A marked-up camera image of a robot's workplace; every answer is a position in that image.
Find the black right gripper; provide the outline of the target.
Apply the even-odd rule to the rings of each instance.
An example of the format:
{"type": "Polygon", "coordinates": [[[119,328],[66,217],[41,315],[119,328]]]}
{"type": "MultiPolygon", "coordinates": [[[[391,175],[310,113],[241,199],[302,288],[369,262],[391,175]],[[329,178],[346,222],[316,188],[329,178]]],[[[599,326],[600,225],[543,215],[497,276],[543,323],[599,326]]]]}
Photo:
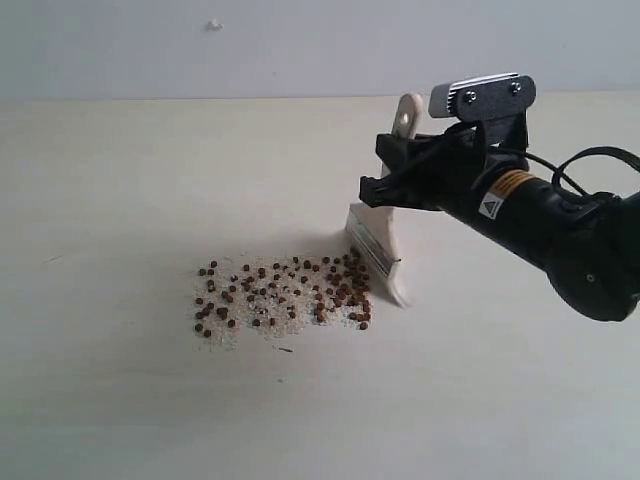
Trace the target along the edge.
{"type": "Polygon", "coordinates": [[[359,199],[372,208],[477,213],[487,193],[509,198],[530,181],[523,154],[526,115],[458,122],[440,135],[378,134],[385,177],[362,176],[359,199]]]}

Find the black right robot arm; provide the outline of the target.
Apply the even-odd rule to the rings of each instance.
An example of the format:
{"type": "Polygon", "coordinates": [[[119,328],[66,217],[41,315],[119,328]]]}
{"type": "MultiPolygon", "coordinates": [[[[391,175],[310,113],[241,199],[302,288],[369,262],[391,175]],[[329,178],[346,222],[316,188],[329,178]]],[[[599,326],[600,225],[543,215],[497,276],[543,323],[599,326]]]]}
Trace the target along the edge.
{"type": "Polygon", "coordinates": [[[360,181],[370,207],[442,211],[544,271],[556,293],[596,321],[625,320],[639,302],[639,197],[571,193],[562,168],[530,172],[526,116],[459,122],[439,135],[382,133],[388,168],[360,181]]]}

